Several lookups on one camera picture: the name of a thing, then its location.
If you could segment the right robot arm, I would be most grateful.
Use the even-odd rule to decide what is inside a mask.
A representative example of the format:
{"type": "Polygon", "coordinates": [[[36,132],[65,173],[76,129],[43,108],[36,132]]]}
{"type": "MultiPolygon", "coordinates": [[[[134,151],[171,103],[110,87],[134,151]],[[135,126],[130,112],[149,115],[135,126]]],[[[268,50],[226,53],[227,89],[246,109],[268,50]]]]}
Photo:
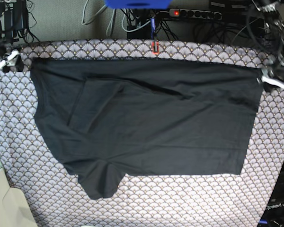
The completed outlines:
{"type": "Polygon", "coordinates": [[[24,69],[20,50],[14,46],[14,35],[16,20],[13,10],[9,6],[9,0],[0,0],[0,71],[9,72],[11,70],[21,72],[24,69]]]}

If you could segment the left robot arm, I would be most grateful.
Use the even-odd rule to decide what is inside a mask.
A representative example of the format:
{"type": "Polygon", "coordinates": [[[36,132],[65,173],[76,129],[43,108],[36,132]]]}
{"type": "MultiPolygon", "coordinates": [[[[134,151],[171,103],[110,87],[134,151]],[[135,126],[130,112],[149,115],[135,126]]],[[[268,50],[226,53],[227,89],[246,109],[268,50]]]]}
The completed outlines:
{"type": "Polygon", "coordinates": [[[268,53],[269,50],[259,43],[252,32],[250,18],[254,11],[261,14],[266,26],[278,38],[275,60],[271,60],[261,69],[258,81],[266,84],[268,90],[276,87],[284,90],[284,2],[282,0],[254,0],[247,13],[248,34],[260,50],[268,53]]]}

